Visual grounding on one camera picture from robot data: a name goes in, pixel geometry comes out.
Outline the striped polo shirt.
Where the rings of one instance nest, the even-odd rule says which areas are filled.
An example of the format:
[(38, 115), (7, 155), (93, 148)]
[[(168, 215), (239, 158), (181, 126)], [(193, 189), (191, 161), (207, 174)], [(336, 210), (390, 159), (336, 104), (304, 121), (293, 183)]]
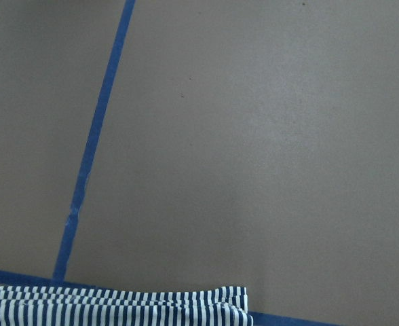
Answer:
[(0, 325), (253, 325), (243, 287), (134, 292), (0, 286)]

